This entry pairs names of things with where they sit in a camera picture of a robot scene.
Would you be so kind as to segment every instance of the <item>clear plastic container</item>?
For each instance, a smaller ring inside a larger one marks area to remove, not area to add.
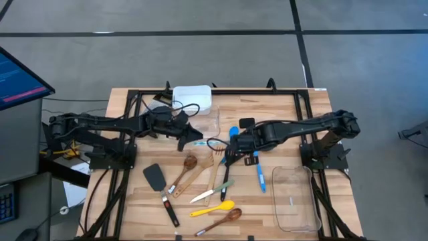
[[[203,140],[210,137],[217,137],[220,134],[220,110],[217,106],[212,106],[211,111],[206,115],[197,114],[189,117],[189,123],[193,128],[203,134]]]
[[[282,231],[309,232],[321,228],[314,205],[311,176],[307,167],[275,167],[272,171],[276,222]]]

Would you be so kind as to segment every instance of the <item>spatula handle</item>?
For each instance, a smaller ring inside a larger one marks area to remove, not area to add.
[[[171,221],[173,221],[174,227],[180,226],[179,220],[178,220],[177,216],[175,215],[174,209],[173,209],[171,203],[169,202],[169,200],[163,202],[163,206],[167,209],[169,218],[171,219]]]

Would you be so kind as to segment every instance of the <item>yellow plastic spoon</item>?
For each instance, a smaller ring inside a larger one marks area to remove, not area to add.
[[[206,214],[209,213],[211,211],[214,210],[231,210],[233,207],[235,207],[235,202],[232,200],[225,200],[223,201],[220,205],[218,205],[217,207],[214,208],[208,208],[206,210],[199,210],[196,212],[192,212],[190,213],[190,217],[196,217],[202,214]]]

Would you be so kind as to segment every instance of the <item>wooden handle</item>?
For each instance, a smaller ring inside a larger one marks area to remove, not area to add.
[[[210,226],[208,226],[208,227],[206,227],[206,228],[202,229],[201,231],[197,232],[197,233],[195,234],[195,237],[198,237],[198,236],[200,236],[200,235],[202,235],[202,234],[204,234],[204,233],[208,232],[211,228],[214,228],[215,226],[218,226],[218,225],[220,225],[220,224],[222,224],[223,222],[226,222],[226,221],[227,221],[227,220],[226,220],[225,218],[223,218],[222,220],[219,220],[219,221],[218,221],[218,222],[216,222],[215,224],[210,225]]]
[[[186,173],[186,169],[184,168],[181,174],[179,175],[179,177],[175,179],[171,187],[168,189],[169,194],[171,194],[174,191],[175,187],[179,184],[180,179],[184,176],[185,173]]]
[[[211,175],[209,176],[209,183],[207,187],[207,191],[214,188],[215,177],[217,176],[217,170],[219,169],[220,162],[214,163],[213,170],[211,170]],[[211,195],[207,196],[203,202],[205,206],[209,205],[209,201],[211,199]]]
[[[190,176],[183,184],[176,188],[173,197],[177,198],[178,196],[180,196],[180,194],[186,190],[186,188],[199,176],[199,174],[201,174],[203,170],[204,169],[202,167],[198,167],[198,169],[195,170],[192,176]]]

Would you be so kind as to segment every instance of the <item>monitor screen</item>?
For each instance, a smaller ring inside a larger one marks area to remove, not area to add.
[[[49,84],[0,48],[0,110],[54,92]]]

